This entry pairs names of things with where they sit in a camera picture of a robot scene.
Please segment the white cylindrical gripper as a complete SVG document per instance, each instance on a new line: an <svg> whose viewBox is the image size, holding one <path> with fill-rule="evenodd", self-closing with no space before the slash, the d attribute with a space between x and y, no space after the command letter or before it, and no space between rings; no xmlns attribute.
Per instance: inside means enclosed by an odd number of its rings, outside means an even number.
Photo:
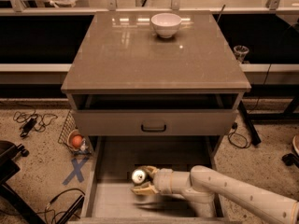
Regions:
<svg viewBox="0 0 299 224"><path fill-rule="evenodd" d="M143 183L131 188L136 195L155 195L161 194L182 194L184 190L191 186L189 172L173 171L172 169L158 169L155 166L143 165L139 166L145 177L153 178L151 182Z"/></svg>

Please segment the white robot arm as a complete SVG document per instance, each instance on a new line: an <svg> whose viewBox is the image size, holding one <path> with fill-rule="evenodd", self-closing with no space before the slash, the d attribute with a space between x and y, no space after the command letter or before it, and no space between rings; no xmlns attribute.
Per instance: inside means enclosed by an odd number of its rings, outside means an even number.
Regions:
<svg viewBox="0 0 299 224"><path fill-rule="evenodd" d="M140 166L132 173L136 195L180 195L196 212L212 208L216 194L238 204L269 224L298 224L299 202L223 175L202 165L189 172Z"/></svg>

